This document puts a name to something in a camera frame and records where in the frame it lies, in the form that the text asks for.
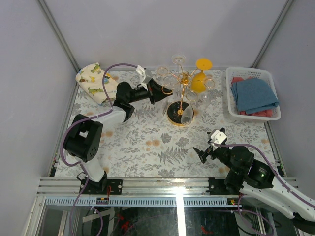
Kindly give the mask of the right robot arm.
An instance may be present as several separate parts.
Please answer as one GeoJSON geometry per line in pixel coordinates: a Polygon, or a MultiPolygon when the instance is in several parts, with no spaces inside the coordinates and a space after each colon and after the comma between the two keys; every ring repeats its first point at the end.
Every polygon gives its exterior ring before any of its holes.
{"type": "Polygon", "coordinates": [[[315,201],[284,180],[264,153],[250,144],[227,144],[225,129],[208,132],[208,147],[197,148],[200,161],[219,160],[229,168],[225,179],[208,179],[211,195],[243,194],[278,210],[303,232],[315,233],[315,201]]]}

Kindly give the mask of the tall clear flute glass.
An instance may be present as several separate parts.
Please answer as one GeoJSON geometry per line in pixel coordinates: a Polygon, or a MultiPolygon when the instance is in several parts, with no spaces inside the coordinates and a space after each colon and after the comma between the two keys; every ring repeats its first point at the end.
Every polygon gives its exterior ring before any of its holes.
{"type": "Polygon", "coordinates": [[[182,102],[180,104],[178,114],[180,116],[180,122],[182,125],[191,124],[193,118],[193,108],[190,104],[187,102],[182,102]]]}

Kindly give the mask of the plain clear flute glass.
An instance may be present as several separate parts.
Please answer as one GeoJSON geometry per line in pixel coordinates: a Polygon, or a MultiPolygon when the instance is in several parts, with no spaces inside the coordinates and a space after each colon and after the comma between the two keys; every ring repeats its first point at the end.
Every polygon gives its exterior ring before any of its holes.
{"type": "Polygon", "coordinates": [[[167,111],[167,108],[168,108],[168,99],[167,100],[165,100],[164,102],[163,102],[163,104],[162,104],[162,115],[165,115],[165,113],[166,113],[166,111],[167,111]]]}

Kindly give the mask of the short clear wine glass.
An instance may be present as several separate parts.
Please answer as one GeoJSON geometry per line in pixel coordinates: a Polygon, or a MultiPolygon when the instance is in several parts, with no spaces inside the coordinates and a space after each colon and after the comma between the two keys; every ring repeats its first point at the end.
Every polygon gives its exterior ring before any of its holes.
{"type": "Polygon", "coordinates": [[[175,54],[172,56],[172,62],[177,66],[174,76],[178,78],[183,73],[183,64],[186,61],[186,57],[183,54],[175,54]]]}

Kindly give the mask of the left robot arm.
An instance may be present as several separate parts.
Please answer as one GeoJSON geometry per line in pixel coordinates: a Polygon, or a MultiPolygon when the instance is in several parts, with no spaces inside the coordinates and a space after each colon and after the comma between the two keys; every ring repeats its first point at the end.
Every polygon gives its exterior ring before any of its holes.
{"type": "Polygon", "coordinates": [[[61,155],[66,150],[75,157],[86,181],[91,181],[91,189],[97,194],[104,193],[108,187],[107,173],[96,158],[103,128],[129,120],[134,112],[133,102],[149,99],[151,104],[155,104],[172,94],[171,89],[159,85],[154,79],[150,79],[146,87],[138,85],[136,88],[128,82],[120,82],[110,111],[94,117],[78,114],[74,118],[64,134],[61,155]]]}

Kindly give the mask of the slim clear champagne flute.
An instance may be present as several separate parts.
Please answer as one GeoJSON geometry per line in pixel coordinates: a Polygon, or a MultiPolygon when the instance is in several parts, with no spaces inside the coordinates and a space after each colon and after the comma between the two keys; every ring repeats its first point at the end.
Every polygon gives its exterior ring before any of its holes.
{"type": "Polygon", "coordinates": [[[162,92],[166,95],[170,95],[173,93],[176,88],[177,80],[172,75],[164,76],[162,80],[162,92]]]}

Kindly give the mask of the gold wine glass rack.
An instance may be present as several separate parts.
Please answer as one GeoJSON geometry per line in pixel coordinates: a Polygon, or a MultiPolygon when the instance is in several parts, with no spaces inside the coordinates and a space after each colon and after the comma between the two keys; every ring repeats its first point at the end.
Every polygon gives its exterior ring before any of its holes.
{"type": "MultiPolygon", "coordinates": [[[[174,102],[172,102],[170,105],[168,105],[166,115],[168,120],[177,126],[186,126],[182,125],[180,122],[180,116],[178,114],[178,111],[180,109],[180,104],[182,102],[187,102],[192,106],[193,103],[195,103],[198,98],[199,94],[193,92],[190,89],[190,84],[192,82],[192,78],[194,74],[198,73],[199,70],[194,69],[193,71],[184,70],[183,73],[177,77],[174,76],[174,72],[172,72],[170,69],[168,69],[165,66],[161,66],[157,69],[157,74],[164,77],[166,75],[172,75],[177,80],[176,88],[173,91],[173,94],[178,97],[178,99],[174,102]]],[[[204,81],[204,85],[206,86],[206,89],[212,88],[215,85],[214,80],[212,79],[212,76],[206,75],[206,80],[204,81]]]]}

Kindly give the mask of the yellow plastic goblet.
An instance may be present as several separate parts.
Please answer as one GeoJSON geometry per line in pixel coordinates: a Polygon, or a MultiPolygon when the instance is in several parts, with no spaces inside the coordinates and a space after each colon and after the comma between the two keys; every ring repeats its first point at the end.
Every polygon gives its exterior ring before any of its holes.
{"type": "Polygon", "coordinates": [[[196,70],[199,70],[198,73],[194,74],[192,82],[190,84],[190,89],[199,94],[206,90],[204,81],[206,80],[206,74],[204,71],[210,70],[212,68],[212,62],[207,58],[200,58],[196,61],[196,70]]]}

